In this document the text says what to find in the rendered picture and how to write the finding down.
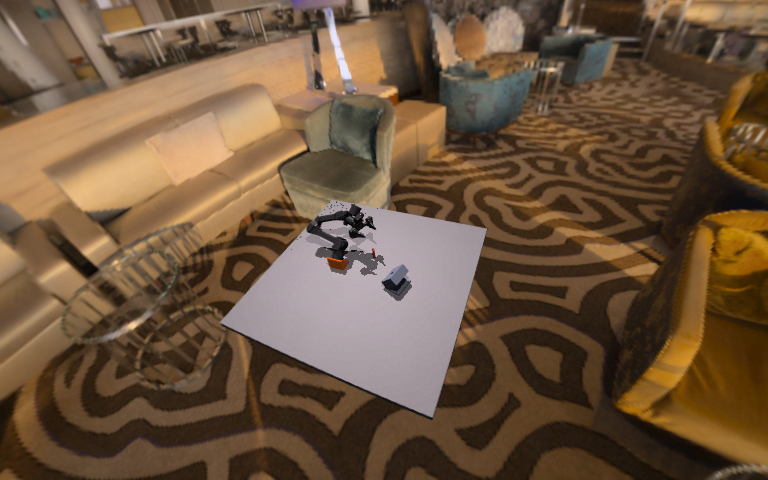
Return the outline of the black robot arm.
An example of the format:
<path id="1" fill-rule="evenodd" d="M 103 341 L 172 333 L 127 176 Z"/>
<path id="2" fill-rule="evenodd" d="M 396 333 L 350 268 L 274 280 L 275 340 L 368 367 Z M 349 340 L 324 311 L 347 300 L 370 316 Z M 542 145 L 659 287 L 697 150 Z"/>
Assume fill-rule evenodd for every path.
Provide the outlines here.
<path id="1" fill-rule="evenodd" d="M 346 239 L 344 239 L 342 237 L 338 237 L 337 236 L 337 238 L 336 238 L 334 236 L 331 236 L 331 235 L 321 231 L 320 230 L 321 223 L 322 222 L 327 222 L 327 221 L 333 221 L 333 220 L 340 220 L 340 221 L 343 221 L 343 225 L 347 226 L 348 224 L 350 225 L 351 220 L 354 219 L 353 222 L 356 225 L 360 221 L 364 221 L 363 220 L 364 214 L 362 212 L 360 212 L 361 209 L 362 208 L 352 204 L 349 211 L 338 211 L 338 212 L 336 212 L 334 214 L 330 214 L 330 215 L 317 216 L 306 227 L 306 232 L 318 235 L 318 236 L 320 236 L 320 237 L 322 237 L 322 238 L 332 242 L 333 243 L 333 245 L 332 245 L 333 252 L 332 252 L 332 257 L 330 257 L 330 258 L 336 259 L 336 260 L 343 260 L 343 255 L 344 255 L 343 252 L 348 247 L 348 241 L 346 241 Z M 355 217 L 353 217 L 353 216 L 355 216 Z M 317 224 L 317 225 L 314 226 L 315 224 Z"/>

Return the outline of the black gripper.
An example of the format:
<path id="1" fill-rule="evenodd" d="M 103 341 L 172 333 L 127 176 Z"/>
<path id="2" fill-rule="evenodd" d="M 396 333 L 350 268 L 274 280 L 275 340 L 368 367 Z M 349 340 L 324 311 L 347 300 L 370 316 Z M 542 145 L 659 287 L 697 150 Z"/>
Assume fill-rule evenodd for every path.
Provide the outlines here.
<path id="1" fill-rule="evenodd" d="M 376 230 L 375 226 L 373 225 L 373 217 L 369 216 L 365 219 L 365 223 L 360 221 L 358 224 L 354 224 L 354 219 L 351 220 L 350 225 L 352 226 L 352 229 L 349 230 L 349 236 L 350 238 L 366 238 L 365 235 L 359 232 L 362 228 L 364 228 L 366 225 L 369 226 L 369 228 L 372 228 Z"/>

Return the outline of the grey flat panel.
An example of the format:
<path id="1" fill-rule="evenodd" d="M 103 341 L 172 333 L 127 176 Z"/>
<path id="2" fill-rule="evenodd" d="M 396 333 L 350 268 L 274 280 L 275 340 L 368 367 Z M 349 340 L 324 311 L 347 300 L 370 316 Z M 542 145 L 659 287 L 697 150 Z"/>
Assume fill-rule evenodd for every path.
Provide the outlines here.
<path id="1" fill-rule="evenodd" d="M 411 280 L 404 276 L 409 270 L 402 264 L 392 269 L 392 271 L 381 282 L 387 290 L 393 292 L 396 295 L 400 295 Z"/>

